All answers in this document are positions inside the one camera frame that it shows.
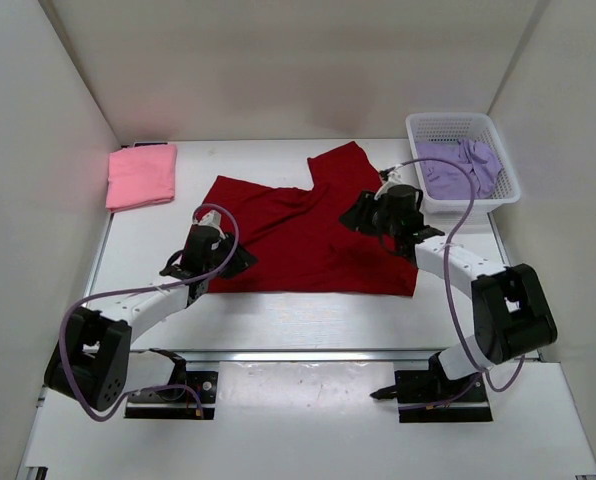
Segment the red t shirt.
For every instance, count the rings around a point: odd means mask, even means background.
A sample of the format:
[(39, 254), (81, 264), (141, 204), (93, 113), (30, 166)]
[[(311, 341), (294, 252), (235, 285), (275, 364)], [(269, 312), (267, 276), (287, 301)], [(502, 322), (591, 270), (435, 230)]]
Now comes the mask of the red t shirt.
[(236, 219), (241, 245), (257, 263), (212, 281), (213, 293), (361, 293), (410, 297), (418, 270), (388, 253), (393, 243), (339, 221), (381, 181), (365, 151), (349, 142), (307, 161), (313, 187), (272, 188), (218, 177), (205, 200)]

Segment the pink t shirt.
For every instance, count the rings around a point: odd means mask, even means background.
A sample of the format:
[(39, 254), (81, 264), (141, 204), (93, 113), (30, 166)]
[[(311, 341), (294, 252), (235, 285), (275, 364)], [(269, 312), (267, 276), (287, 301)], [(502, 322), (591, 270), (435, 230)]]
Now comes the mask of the pink t shirt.
[(112, 153), (106, 208), (119, 212), (173, 201), (176, 160), (177, 147), (173, 144), (124, 148)]

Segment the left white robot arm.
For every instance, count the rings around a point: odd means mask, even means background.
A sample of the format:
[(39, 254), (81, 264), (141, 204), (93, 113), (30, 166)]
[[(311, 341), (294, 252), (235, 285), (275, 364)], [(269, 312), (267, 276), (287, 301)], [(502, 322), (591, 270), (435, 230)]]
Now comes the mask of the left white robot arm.
[(105, 310), (78, 306), (68, 315), (44, 373), (45, 385), (90, 412), (115, 408), (127, 393), (155, 391), (166, 400), (190, 393), (179, 355), (160, 348), (134, 353), (133, 342), (195, 303), (214, 278), (233, 278), (257, 262), (234, 234), (212, 225), (192, 226), (184, 248), (167, 260), (152, 285)]

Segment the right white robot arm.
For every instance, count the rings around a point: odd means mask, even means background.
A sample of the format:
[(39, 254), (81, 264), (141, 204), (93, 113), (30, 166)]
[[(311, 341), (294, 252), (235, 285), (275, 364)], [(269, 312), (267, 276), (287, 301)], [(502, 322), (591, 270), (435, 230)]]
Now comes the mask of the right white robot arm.
[(351, 231), (392, 239), (394, 255), (442, 279), (446, 293), (459, 290), (470, 299), (473, 334), (430, 360), (428, 390), (448, 400), (464, 379), (555, 343), (558, 331), (531, 266), (506, 266), (459, 246), (425, 222), (421, 204), (421, 190), (386, 184), (362, 192), (339, 221)]

